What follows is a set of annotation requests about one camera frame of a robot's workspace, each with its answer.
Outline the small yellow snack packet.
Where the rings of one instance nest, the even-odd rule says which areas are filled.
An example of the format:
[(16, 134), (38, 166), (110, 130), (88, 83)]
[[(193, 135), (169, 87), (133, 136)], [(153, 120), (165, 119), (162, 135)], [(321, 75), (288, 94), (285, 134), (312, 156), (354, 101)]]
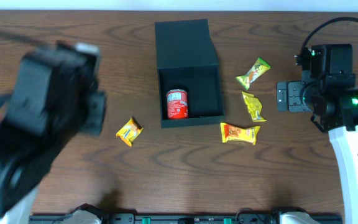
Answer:
[(133, 141), (142, 131), (143, 128), (141, 128), (136, 120), (131, 117), (130, 120), (116, 133), (116, 137), (121, 138), (124, 143), (129, 147), (132, 147)]

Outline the red cylindrical can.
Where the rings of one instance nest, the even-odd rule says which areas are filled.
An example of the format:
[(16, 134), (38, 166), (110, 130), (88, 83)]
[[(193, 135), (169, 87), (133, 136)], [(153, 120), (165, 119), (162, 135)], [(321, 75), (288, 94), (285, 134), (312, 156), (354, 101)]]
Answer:
[(174, 89), (166, 94), (168, 119), (188, 118), (188, 94), (185, 90)]

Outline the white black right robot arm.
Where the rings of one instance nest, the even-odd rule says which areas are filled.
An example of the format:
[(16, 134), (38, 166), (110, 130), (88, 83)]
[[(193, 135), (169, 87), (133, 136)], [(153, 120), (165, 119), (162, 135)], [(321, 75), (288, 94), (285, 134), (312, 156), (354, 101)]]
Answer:
[(328, 134), (339, 168), (345, 222), (358, 223), (358, 88), (323, 82), (279, 82), (277, 108), (310, 111), (311, 122)]

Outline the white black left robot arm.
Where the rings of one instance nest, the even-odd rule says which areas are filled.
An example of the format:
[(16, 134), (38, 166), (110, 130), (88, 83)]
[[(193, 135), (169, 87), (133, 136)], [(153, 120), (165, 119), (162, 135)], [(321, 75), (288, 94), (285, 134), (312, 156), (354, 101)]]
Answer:
[(20, 60), (12, 92), (0, 95), (0, 223), (27, 223), (42, 179), (78, 133), (99, 135), (106, 94), (97, 46), (58, 42)]

